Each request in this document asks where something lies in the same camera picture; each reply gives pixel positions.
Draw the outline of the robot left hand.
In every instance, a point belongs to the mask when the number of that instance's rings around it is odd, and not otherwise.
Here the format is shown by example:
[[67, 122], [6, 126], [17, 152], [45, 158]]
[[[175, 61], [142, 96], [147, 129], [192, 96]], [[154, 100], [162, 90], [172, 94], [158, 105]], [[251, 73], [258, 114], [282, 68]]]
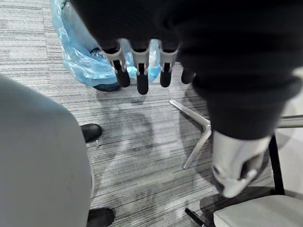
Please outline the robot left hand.
[[303, 85], [300, 0], [73, 0], [104, 51], [158, 39], [195, 73], [213, 131], [213, 178], [237, 196], [257, 175], [288, 101]]

